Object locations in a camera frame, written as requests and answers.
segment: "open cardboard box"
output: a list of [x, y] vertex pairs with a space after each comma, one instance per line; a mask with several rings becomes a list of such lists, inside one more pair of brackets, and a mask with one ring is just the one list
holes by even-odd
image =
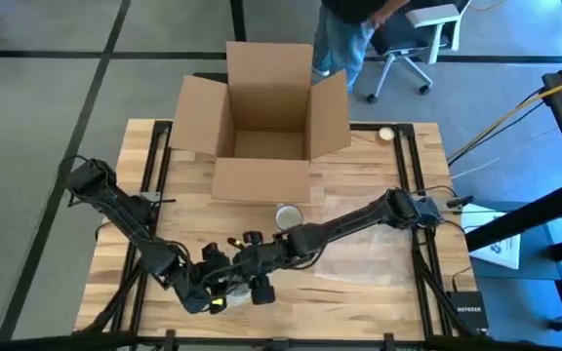
[[228, 85], [186, 76], [171, 147], [216, 155], [212, 196], [309, 202], [309, 161], [350, 145], [345, 72], [311, 87], [304, 44], [226, 44]]

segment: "white office chair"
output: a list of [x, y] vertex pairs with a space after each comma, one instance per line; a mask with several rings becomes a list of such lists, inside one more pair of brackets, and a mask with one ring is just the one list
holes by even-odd
[[433, 81], [411, 57], [434, 64], [442, 50], [457, 51], [462, 16], [471, 0], [412, 0], [400, 9], [373, 35], [371, 42], [377, 54], [385, 56], [385, 65], [376, 91], [367, 101], [376, 103], [391, 65], [401, 59], [424, 81], [420, 94], [430, 92]]

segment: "jeans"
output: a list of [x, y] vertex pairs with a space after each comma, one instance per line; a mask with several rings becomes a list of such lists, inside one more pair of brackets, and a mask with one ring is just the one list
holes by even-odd
[[374, 32], [375, 29], [369, 20], [361, 24], [345, 23], [336, 18], [329, 9], [320, 6], [318, 28], [313, 43], [313, 68], [320, 72], [330, 71], [332, 74], [345, 69], [346, 84], [348, 92], [351, 93]]

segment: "chair wheel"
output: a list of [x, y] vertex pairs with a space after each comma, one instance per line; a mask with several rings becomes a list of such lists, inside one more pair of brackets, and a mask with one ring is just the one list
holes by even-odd
[[425, 96], [428, 93], [430, 93], [430, 87], [429, 86], [423, 86], [420, 88], [420, 95], [421, 96]]
[[370, 104], [374, 104], [377, 103], [377, 101], [379, 101], [379, 98], [376, 97], [374, 94], [370, 94], [367, 98], [366, 101], [368, 101], [368, 103]]

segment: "wooden tabletop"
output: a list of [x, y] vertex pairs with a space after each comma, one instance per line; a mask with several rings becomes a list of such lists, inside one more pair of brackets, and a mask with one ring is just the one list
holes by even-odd
[[[140, 190], [153, 120], [130, 120], [116, 166], [119, 186], [129, 194]], [[437, 124], [414, 124], [427, 187], [451, 185]], [[410, 183], [411, 157], [403, 142]], [[168, 171], [158, 236], [186, 244], [193, 260], [200, 249], [217, 242], [228, 254], [228, 237], [259, 230], [269, 240], [276, 232], [275, 205], [213, 200], [210, 195], [214, 158], [174, 150]], [[352, 132], [352, 145], [319, 158], [311, 165], [311, 202], [299, 205], [307, 221], [322, 221], [366, 205], [387, 187], [400, 186], [394, 148], [377, 142], [375, 132]], [[437, 190], [431, 195], [449, 195]], [[455, 215], [449, 220], [459, 222]], [[451, 224], [438, 227], [435, 238], [446, 288], [453, 274], [470, 266], [463, 234]], [[149, 279], [140, 335], [161, 336], [167, 329], [190, 337], [289, 337], [304, 339], [382, 339], [393, 332], [398, 340], [421, 340], [422, 323], [411, 263], [408, 231], [373, 227], [332, 244], [315, 267], [277, 271], [271, 275], [276, 302], [255, 306], [250, 299], [233, 301], [219, 315], [190, 315], [172, 290], [163, 291]], [[99, 236], [75, 329], [89, 325], [117, 290], [127, 241], [113, 226]], [[460, 290], [475, 290], [472, 272], [457, 277]], [[429, 294], [431, 317], [438, 314]], [[129, 325], [131, 299], [125, 311]]]

